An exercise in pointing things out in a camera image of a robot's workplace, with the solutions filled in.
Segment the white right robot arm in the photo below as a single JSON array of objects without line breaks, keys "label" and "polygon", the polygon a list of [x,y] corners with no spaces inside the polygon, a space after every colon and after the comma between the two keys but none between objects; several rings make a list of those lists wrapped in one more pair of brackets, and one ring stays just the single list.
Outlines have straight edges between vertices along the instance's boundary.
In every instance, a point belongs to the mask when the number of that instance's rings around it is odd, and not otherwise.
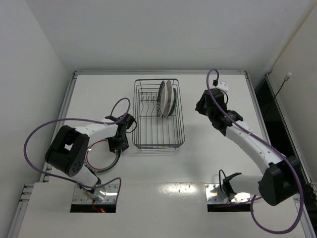
[{"label": "white right robot arm", "polygon": [[263,142],[255,139],[243,118],[237,112],[227,109],[221,90],[205,90],[195,110],[207,116],[216,130],[237,144],[262,173],[260,177],[245,176],[241,172],[227,176],[221,184],[223,194],[231,197],[247,192],[261,196],[266,203],[276,206],[298,193],[300,180],[295,179],[292,170],[300,169],[299,160],[289,157],[285,161]]}]

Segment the blue floral green plate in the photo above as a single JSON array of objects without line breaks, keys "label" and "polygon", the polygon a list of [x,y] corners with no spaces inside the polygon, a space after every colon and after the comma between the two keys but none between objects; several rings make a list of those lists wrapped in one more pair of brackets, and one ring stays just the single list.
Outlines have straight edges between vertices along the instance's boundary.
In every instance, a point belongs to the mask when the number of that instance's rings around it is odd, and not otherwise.
[{"label": "blue floral green plate", "polygon": [[175,110],[175,107],[176,107],[176,104],[177,104],[177,90],[175,88],[173,88],[173,93],[174,93],[174,99],[173,99],[173,104],[172,104],[172,107],[170,109],[170,112],[169,112],[169,116],[171,116]]}]

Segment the white plate teal rim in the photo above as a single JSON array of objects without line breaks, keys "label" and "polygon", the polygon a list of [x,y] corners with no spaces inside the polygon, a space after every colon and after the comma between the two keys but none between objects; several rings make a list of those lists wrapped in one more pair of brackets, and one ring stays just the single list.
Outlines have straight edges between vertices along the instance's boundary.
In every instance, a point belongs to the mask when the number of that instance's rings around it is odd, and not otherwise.
[{"label": "white plate teal rim", "polygon": [[170,80],[165,83],[165,92],[167,93],[167,99],[166,106],[163,111],[163,116],[167,117],[172,111],[172,105],[174,101],[174,90]]}]

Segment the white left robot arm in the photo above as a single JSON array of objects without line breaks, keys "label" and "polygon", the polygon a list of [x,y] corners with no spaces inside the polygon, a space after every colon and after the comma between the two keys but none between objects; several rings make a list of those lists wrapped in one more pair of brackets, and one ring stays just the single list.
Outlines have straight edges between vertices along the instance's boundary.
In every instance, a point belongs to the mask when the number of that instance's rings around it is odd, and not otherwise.
[{"label": "white left robot arm", "polygon": [[126,134],[135,122],[134,117],[127,114],[122,119],[105,117],[101,124],[92,123],[79,127],[64,125],[46,152],[45,161],[77,183],[87,185],[88,188],[80,188],[87,196],[97,200],[98,191],[103,188],[95,189],[101,184],[101,180],[96,176],[96,171],[86,164],[87,150],[99,141],[106,141],[110,152],[115,154],[115,159],[104,170],[112,169],[121,153],[129,147]]}]

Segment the green red rimmed plate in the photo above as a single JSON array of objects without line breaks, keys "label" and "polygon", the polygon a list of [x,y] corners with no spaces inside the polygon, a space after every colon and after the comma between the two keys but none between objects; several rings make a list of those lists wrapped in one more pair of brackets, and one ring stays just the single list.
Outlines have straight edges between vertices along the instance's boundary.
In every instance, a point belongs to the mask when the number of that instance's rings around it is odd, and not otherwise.
[{"label": "green red rimmed plate", "polygon": [[99,140],[90,145],[85,155],[85,165],[96,174],[112,170],[118,163],[121,150],[110,151],[108,140]]},{"label": "green red rimmed plate", "polygon": [[166,107],[166,83],[163,80],[160,84],[157,96],[157,117],[161,118]]}]

